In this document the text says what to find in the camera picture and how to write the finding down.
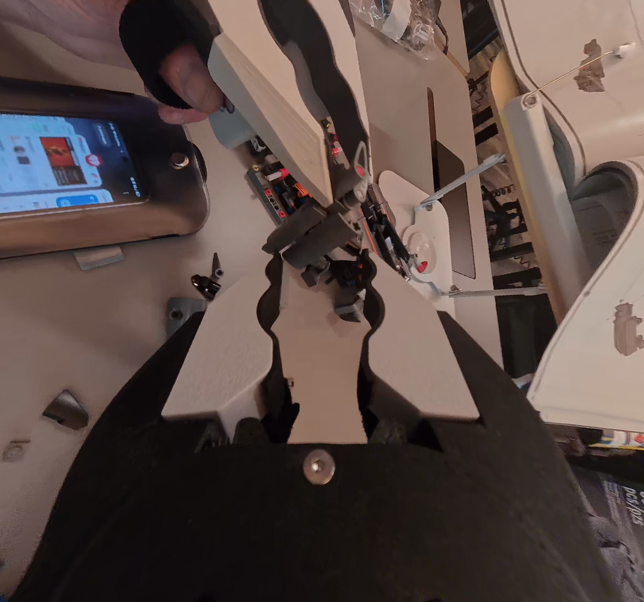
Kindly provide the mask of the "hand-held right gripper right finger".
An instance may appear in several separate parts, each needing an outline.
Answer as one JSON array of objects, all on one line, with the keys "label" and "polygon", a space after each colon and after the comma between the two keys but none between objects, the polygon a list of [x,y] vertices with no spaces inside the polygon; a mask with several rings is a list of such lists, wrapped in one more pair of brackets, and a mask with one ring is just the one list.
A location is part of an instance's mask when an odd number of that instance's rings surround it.
[{"label": "hand-held right gripper right finger", "polygon": [[474,422],[479,410],[439,312],[380,257],[358,259],[369,325],[358,370],[366,436],[379,424],[412,436],[422,421]]}]

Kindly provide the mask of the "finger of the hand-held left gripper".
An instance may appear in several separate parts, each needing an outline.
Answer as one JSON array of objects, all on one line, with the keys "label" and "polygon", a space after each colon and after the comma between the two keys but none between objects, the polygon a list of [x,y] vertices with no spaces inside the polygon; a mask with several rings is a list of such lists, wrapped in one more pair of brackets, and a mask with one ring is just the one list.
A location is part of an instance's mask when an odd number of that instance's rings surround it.
[{"label": "finger of the hand-held left gripper", "polygon": [[370,145],[364,94],[346,0],[260,0],[271,34],[294,67],[296,86],[313,119],[334,132],[344,171],[334,181],[368,181]]},{"label": "finger of the hand-held left gripper", "polygon": [[259,0],[206,0],[220,33],[208,60],[214,81],[287,170],[324,207],[333,203],[325,139],[295,70],[270,33]]}]

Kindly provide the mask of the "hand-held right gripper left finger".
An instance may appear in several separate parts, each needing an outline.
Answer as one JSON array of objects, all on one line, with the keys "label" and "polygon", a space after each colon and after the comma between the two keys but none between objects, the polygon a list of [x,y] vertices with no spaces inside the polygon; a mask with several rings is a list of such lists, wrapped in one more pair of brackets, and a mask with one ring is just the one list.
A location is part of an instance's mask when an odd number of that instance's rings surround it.
[{"label": "hand-held right gripper left finger", "polygon": [[162,416],[214,419],[232,440],[244,419],[286,442],[298,415],[272,327],[281,311],[283,258],[242,277],[205,310]]}]

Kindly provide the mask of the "small lego beam assembly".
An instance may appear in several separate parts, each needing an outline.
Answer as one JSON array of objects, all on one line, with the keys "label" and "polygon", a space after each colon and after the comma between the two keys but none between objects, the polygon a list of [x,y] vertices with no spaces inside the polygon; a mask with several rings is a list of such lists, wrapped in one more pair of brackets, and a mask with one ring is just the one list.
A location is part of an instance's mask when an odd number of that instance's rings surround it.
[{"label": "small lego beam assembly", "polygon": [[327,145],[326,176],[331,199],[308,200],[269,234],[263,252],[281,254],[286,263],[301,270],[358,238],[354,223],[372,180],[369,139],[359,141],[347,166],[334,158]]}]

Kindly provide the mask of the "long grey lego blade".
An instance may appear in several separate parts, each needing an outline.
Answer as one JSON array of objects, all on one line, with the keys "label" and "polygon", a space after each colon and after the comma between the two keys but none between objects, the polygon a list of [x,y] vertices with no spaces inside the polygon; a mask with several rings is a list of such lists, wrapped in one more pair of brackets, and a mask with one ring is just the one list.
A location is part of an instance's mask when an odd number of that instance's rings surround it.
[{"label": "long grey lego blade", "polygon": [[204,312],[208,301],[204,299],[171,297],[165,305],[165,337],[169,339],[194,314]]}]

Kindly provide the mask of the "grey and black lego car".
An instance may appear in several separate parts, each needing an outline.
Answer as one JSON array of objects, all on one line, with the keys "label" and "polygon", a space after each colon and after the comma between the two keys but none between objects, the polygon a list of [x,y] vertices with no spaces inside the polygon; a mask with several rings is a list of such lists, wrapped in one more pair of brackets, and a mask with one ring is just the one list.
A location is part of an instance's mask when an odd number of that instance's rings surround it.
[{"label": "grey and black lego car", "polygon": [[[254,159],[246,180],[271,219],[281,226],[303,210],[312,197],[258,135],[252,134],[245,147]],[[363,251],[382,258],[425,299],[435,302],[440,298],[431,282],[421,283],[420,275],[428,262],[412,253],[410,244],[404,244],[396,230],[394,211],[376,183],[369,186],[365,201],[347,217],[356,236],[340,248],[344,257],[328,252],[300,272],[309,288],[322,283],[333,285],[334,311],[341,320],[350,323],[364,320],[365,269],[359,260]]]}]

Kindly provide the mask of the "scattered loose lego pieces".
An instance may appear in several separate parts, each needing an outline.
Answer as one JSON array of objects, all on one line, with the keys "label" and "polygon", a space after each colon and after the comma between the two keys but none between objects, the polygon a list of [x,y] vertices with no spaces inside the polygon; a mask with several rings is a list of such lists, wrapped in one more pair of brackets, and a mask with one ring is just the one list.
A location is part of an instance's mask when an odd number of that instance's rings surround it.
[{"label": "scattered loose lego pieces", "polygon": [[[221,279],[219,282],[215,282],[210,278],[210,275],[202,276],[195,274],[191,277],[191,284],[199,293],[199,299],[207,300],[208,305],[212,300],[214,300],[216,294],[221,289]],[[47,405],[44,405],[41,416],[73,431],[85,429],[90,420],[89,413],[85,406],[81,404],[78,398],[69,389],[63,389]],[[19,460],[24,455],[25,449],[29,443],[29,438],[8,439],[2,449],[1,461],[10,462]]]}]

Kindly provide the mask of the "lego instruction booklet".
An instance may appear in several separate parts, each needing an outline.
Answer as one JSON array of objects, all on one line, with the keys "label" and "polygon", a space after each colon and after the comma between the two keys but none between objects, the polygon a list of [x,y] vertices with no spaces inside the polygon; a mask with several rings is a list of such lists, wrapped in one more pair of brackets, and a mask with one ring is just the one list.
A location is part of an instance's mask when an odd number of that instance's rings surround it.
[{"label": "lego instruction booklet", "polygon": [[643,432],[643,0],[489,0],[490,78],[558,328],[544,421]]}]

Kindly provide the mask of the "lego set box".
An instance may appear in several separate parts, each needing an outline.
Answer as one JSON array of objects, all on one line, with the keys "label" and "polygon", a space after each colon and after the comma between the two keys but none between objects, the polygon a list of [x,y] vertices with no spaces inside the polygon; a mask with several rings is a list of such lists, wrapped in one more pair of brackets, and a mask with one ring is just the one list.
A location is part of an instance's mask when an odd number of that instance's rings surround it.
[{"label": "lego set box", "polygon": [[572,466],[592,533],[620,601],[643,600],[643,484]]}]

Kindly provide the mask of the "person's left hand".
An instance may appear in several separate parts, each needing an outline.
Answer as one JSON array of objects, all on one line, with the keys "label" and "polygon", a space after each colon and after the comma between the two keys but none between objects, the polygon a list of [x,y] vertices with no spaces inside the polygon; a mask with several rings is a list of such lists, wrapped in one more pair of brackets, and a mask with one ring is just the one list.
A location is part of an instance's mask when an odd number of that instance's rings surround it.
[{"label": "person's left hand", "polygon": [[224,103],[221,89],[192,44],[170,53],[159,68],[161,79],[189,106],[187,109],[158,105],[158,115],[170,125],[199,123],[219,111]]}]

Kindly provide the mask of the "white book stand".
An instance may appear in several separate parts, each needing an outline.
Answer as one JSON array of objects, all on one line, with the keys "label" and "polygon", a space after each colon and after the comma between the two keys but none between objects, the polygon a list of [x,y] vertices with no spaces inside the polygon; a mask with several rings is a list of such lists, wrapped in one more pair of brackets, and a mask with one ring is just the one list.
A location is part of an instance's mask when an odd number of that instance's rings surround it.
[{"label": "white book stand", "polygon": [[[502,153],[488,157],[417,206],[412,204],[412,191],[418,190],[406,180],[392,171],[383,171],[380,179],[384,190],[398,201],[391,208],[398,210],[405,226],[402,242],[410,246],[411,280],[422,295],[444,308],[456,299],[546,294],[560,323],[584,290],[592,270],[554,154],[540,92],[520,94],[522,88],[506,50],[496,56],[488,81]],[[450,280],[449,221],[439,199],[503,162],[508,163],[519,194],[542,281],[537,286],[496,290],[459,288]]]}]

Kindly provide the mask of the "small grey metal tab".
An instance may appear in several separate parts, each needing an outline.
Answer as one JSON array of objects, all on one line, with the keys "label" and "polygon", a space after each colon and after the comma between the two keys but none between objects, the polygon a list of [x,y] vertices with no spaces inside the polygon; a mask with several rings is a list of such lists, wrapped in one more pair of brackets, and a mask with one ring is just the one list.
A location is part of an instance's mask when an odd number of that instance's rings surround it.
[{"label": "small grey metal tab", "polygon": [[124,260],[124,253],[118,245],[82,249],[74,251],[73,255],[83,271],[95,270]]}]

